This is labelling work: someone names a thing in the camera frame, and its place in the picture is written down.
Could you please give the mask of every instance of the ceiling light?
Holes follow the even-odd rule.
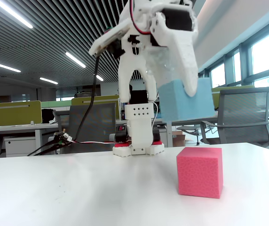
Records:
[[[55,84],[55,85],[58,84],[58,82],[56,82],[56,81],[52,81],[52,80],[49,80],[49,79],[45,79],[45,78],[40,78],[40,79],[43,80],[43,81],[51,82],[51,83],[53,83],[53,84]]]
[[[30,23],[28,23],[25,19],[23,19],[20,15],[18,15],[15,11],[13,11],[9,6],[7,6],[6,4],[4,4],[1,1],[0,1],[0,6],[4,10],[6,10],[8,13],[10,13],[12,16],[14,16],[16,19],[21,21],[24,25],[26,25],[29,28],[33,28],[33,26]]]
[[[99,75],[97,75],[96,77],[97,77],[97,79],[99,79],[100,81],[104,81],[104,79],[101,78]]]
[[[0,65],[0,67],[3,67],[3,68],[6,68],[6,69],[9,69],[9,70],[12,70],[12,71],[15,71],[15,72],[21,72],[20,70],[18,70],[18,69],[14,69],[14,68],[12,68],[12,67],[7,67],[7,66],[5,66],[5,65]]]
[[[66,52],[65,53],[69,58],[71,58],[73,61],[75,61],[77,64],[79,64],[81,67],[85,68],[86,66],[81,63],[78,59],[76,59],[74,56],[72,56],[70,53]]]

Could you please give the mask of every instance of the pink foam block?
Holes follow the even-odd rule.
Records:
[[[222,149],[186,147],[176,157],[179,194],[220,198]]]

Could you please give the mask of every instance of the blue foam block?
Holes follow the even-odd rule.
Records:
[[[158,89],[163,121],[184,121],[214,116],[209,78],[198,79],[195,96],[186,94],[181,80],[173,80]]]

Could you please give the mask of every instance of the green desk partition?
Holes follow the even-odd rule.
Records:
[[[40,101],[0,103],[0,126],[42,122]]]
[[[91,97],[80,97],[72,99],[72,105],[89,105],[91,102]],[[116,119],[120,118],[119,113],[119,96],[98,96],[94,98],[94,104],[107,104],[107,103],[115,103],[116,104]]]
[[[215,109],[219,107],[219,97],[220,97],[220,90],[223,89],[247,89],[247,88],[254,88],[255,86],[230,86],[230,87],[221,87],[221,88],[212,88],[212,96]]]
[[[71,105],[72,101],[70,100],[41,102],[41,107],[67,107]]]

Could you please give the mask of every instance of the desk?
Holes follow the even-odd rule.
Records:
[[[35,132],[36,149],[42,146],[42,134],[45,132],[57,131],[58,124],[35,124],[35,125],[17,125],[17,126],[0,126],[0,134],[17,134]]]
[[[168,147],[173,147],[172,142],[172,126],[186,126],[186,125],[199,125],[201,121],[208,121],[211,123],[217,123],[218,116],[215,115],[213,117],[201,118],[201,119],[192,119],[185,121],[173,121],[173,122],[163,122],[162,119],[155,119],[154,124],[165,124],[167,128],[167,145]],[[126,120],[116,120],[116,125],[125,124]]]
[[[0,225],[267,226],[269,150],[223,148],[220,199],[178,194],[176,156],[112,152],[0,159]]]

